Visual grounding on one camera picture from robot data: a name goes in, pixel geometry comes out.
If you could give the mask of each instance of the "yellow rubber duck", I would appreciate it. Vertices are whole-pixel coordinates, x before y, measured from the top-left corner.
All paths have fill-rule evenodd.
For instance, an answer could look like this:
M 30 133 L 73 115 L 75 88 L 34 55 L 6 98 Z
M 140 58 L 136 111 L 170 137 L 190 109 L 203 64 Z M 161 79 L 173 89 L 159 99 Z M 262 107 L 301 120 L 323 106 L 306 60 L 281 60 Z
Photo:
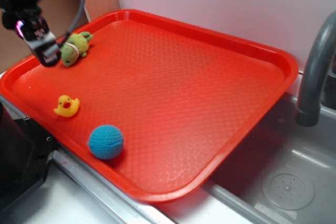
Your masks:
M 72 100 L 67 95 L 61 95 L 58 98 L 58 107 L 54 112 L 58 115 L 65 116 L 66 118 L 73 116 L 77 113 L 79 108 L 78 98 Z

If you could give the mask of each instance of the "green stuffed toy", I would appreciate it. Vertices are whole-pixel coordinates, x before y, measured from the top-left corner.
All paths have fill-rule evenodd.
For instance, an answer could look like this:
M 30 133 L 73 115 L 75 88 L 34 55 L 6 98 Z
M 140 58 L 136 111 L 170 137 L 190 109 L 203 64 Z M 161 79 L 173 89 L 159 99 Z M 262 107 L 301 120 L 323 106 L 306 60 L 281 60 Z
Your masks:
M 79 34 L 71 34 L 67 42 L 61 47 L 61 59 L 65 66 L 70 67 L 77 61 L 78 57 L 85 57 L 89 49 L 88 42 L 93 35 L 88 31 Z

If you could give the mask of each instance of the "gray faucet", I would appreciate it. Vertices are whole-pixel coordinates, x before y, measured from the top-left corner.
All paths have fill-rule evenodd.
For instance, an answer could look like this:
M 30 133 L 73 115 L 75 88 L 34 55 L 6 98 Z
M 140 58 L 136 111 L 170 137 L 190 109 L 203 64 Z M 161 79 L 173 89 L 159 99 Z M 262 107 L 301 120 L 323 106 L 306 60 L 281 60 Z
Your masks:
M 304 69 L 295 120 L 302 126 L 318 123 L 321 103 L 336 109 L 336 11 L 323 23 Z

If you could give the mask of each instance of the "sink drain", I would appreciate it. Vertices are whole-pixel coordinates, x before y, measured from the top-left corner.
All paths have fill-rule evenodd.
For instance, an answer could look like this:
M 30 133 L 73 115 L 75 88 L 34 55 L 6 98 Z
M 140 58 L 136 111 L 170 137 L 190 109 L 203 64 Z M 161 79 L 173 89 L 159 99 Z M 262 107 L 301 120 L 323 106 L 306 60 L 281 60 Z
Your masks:
M 262 181 L 267 200 L 285 210 L 297 210 L 309 205 L 314 198 L 312 181 L 289 167 L 268 173 Z

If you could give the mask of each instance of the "metal sink basin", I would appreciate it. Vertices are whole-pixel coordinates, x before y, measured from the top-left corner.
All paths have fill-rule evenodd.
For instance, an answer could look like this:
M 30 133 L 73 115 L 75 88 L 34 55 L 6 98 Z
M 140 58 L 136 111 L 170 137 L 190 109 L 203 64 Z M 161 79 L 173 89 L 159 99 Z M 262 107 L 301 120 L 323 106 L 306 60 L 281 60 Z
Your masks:
M 284 95 L 212 175 L 208 190 L 256 223 L 335 223 L 336 114 L 322 108 L 317 126 L 302 127 L 294 112 L 294 97 Z

